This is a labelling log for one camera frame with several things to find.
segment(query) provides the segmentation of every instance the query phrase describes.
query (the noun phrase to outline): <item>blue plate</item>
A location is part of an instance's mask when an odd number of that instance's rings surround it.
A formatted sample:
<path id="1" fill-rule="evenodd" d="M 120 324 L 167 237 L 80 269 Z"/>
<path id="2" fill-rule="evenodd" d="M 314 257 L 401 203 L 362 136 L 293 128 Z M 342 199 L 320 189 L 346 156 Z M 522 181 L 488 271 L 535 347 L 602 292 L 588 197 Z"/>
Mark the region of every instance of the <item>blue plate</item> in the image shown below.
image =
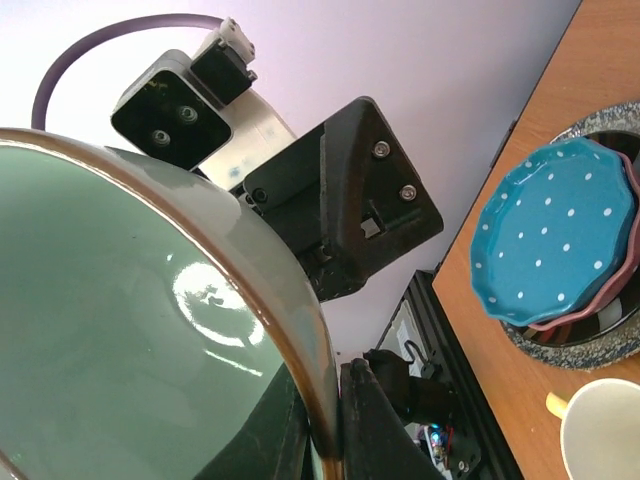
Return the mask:
<path id="1" fill-rule="evenodd" d="M 518 327 L 581 308 L 624 261 L 634 217 L 616 152 L 583 138 L 542 147 L 480 214 L 473 289 L 489 316 Z"/>

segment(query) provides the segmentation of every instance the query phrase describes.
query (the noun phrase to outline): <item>black frame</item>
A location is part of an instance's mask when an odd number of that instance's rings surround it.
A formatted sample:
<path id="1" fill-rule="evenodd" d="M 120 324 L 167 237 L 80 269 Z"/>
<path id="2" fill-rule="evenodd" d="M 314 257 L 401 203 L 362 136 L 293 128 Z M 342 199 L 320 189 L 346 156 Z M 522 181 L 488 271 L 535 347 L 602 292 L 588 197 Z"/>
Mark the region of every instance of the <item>black frame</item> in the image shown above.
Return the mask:
<path id="1" fill-rule="evenodd" d="M 407 301 L 429 359 L 442 368 L 464 414 L 466 427 L 481 451 L 477 465 L 470 465 L 469 479 L 517 480 L 524 478 L 464 351 L 433 289 L 432 272 L 415 273 L 402 301 Z M 382 343 L 391 323 L 385 329 Z"/>

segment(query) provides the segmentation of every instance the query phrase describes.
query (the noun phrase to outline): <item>screw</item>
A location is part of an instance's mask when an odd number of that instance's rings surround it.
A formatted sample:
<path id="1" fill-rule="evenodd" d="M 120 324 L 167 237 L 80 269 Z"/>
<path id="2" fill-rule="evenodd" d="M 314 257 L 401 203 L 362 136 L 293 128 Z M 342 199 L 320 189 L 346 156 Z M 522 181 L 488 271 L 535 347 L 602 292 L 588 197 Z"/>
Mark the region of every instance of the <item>screw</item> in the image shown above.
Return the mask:
<path id="1" fill-rule="evenodd" d="M 385 158 L 389 153 L 391 153 L 391 147 L 383 140 L 380 140 L 373 147 L 373 156 L 376 158 Z"/>
<path id="2" fill-rule="evenodd" d="M 267 201 L 267 198 L 269 198 L 267 192 L 262 188 L 256 188 L 251 194 L 251 197 L 256 203 L 264 203 Z"/>
<path id="3" fill-rule="evenodd" d="M 198 120 L 198 112 L 192 107 L 180 107 L 178 108 L 178 116 L 183 123 L 187 125 L 195 123 Z"/>
<path id="4" fill-rule="evenodd" d="M 402 187 L 402 190 L 400 190 L 400 198 L 405 202 L 415 200 L 416 195 L 418 195 L 418 190 L 416 190 L 416 187 L 413 185 L 405 185 Z"/>
<path id="5" fill-rule="evenodd" d="M 166 147 L 171 143 L 171 137 L 164 130 L 154 130 L 151 138 L 153 139 L 153 143 L 159 147 Z"/>

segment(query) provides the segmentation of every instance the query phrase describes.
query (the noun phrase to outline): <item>wall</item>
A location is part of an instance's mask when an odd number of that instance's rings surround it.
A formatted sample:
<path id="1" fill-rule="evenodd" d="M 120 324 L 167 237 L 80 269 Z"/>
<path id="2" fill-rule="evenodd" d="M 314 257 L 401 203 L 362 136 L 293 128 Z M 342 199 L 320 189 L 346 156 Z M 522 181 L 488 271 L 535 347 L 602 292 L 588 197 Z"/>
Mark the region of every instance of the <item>wall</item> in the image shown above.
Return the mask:
<path id="1" fill-rule="evenodd" d="M 303 134 L 359 95 L 381 106 L 445 219 L 445 231 L 325 305 L 338 351 L 373 346 L 411 275 L 443 257 L 510 123 L 522 110 L 579 0 L 79 0 L 0 2 L 0 125 L 27 127 L 51 62 L 81 36 L 152 13 L 233 16 L 257 47 L 256 89 Z M 127 148 L 109 125 L 121 92 L 170 48 L 205 33 L 144 32 L 73 66 L 48 129 Z"/>

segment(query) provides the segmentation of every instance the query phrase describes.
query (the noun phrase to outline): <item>mug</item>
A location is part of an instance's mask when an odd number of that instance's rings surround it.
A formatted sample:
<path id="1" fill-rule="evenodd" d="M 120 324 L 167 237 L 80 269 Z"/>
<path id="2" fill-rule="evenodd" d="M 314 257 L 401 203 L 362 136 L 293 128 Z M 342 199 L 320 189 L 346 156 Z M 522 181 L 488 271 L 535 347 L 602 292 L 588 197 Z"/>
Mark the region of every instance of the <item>mug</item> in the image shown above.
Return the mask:
<path id="1" fill-rule="evenodd" d="M 546 405 L 562 419 L 560 445 L 571 480 L 640 478 L 640 385 L 605 378 L 569 402 L 549 393 Z"/>

